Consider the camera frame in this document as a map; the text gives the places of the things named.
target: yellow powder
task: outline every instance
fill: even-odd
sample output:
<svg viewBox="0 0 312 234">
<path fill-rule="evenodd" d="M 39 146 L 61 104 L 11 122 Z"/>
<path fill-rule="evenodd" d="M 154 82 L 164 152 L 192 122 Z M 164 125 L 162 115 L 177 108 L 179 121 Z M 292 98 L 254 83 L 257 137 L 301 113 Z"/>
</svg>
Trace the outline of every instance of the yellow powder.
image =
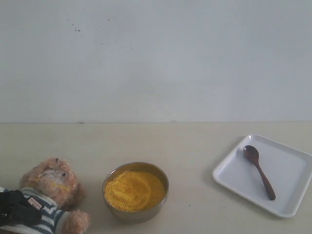
<svg viewBox="0 0 312 234">
<path fill-rule="evenodd" d="M 115 208 L 126 212 L 149 209 L 165 197 L 161 181 L 143 171 L 127 171 L 107 183 L 106 200 Z"/>
</svg>

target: table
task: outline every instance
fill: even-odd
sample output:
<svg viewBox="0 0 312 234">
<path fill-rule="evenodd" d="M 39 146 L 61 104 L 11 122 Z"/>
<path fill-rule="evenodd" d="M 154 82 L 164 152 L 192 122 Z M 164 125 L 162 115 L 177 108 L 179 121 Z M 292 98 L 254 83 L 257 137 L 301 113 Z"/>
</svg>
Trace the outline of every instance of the table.
<svg viewBox="0 0 312 234">
<path fill-rule="evenodd" d="M 88 234 L 309 233 L 311 186 L 297 214 L 280 219 L 213 181 L 213 168 L 250 133 L 312 154 L 312 122 L 0 124 L 0 184 L 16 188 L 25 172 L 54 156 L 67 159 L 87 188 L 80 208 L 92 216 Z M 162 168 L 170 194 L 154 219 L 123 225 L 104 206 L 101 187 L 132 161 Z"/>
</svg>

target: wooden spoon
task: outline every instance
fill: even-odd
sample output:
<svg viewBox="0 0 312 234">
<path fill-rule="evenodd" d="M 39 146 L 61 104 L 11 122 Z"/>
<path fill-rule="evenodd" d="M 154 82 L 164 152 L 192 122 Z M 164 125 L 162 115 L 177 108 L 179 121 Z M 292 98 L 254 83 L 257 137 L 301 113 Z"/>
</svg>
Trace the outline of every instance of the wooden spoon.
<svg viewBox="0 0 312 234">
<path fill-rule="evenodd" d="M 269 182 L 269 180 L 267 179 L 267 177 L 264 175 L 263 171 L 261 170 L 261 167 L 259 165 L 259 152 L 258 150 L 251 145 L 246 145 L 244 147 L 244 155 L 246 156 L 246 158 L 255 165 L 255 167 L 258 169 L 260 175 L 261 175 L 261 179 L 262 182 L 264 184 L 265 190 L 267 191 L 268 197 L 271 201 L 275 200 L 275 193 L 274 190 Z"/>
</svg>

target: white wall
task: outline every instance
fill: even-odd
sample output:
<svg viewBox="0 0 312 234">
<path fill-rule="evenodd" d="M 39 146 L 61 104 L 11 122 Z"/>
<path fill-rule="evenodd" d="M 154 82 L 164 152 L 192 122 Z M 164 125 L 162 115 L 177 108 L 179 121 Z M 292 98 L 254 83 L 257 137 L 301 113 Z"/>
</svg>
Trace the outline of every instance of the white wall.
<svg viewBox="0 0 312 234">
<path fill-rule="evenodd" d="M 311 12 L 309 0 L 1 0 L 0 122 L 312 120 Z"/>
</svg>

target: stainless steel bowl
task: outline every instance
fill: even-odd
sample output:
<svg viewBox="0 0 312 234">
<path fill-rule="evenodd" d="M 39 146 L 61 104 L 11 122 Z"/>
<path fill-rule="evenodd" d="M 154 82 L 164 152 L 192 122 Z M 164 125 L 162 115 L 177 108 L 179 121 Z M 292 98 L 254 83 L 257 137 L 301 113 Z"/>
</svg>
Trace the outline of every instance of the stainless steel bowl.
<svg viewBox="0 0 312 234">
<path fill-rule="evenodd" d="M 163 198 L 163 200 L 156 206 L 140 212 L 125 212 L 113 207 L 105 198 L 105 188 L 109 181 L 112 181 L 114 178 L 116 178 L 118 175 L 120 175 L 125 171 L 145 171 L 157 176 L 165 188 L 166 195 Z M 106 177 L 102 187 L 102 194 L 107 208 L 119 220 L 126 223 L 142 223 L 154 218 L 160 212 L 161 208 L 167 201 L 168 192 L 169 192 L 169 181 L 166 174 L 157 166 L 147 162 L 131 162 L 124 164 L 120 167 L 117 167 Z"/>
</svg>

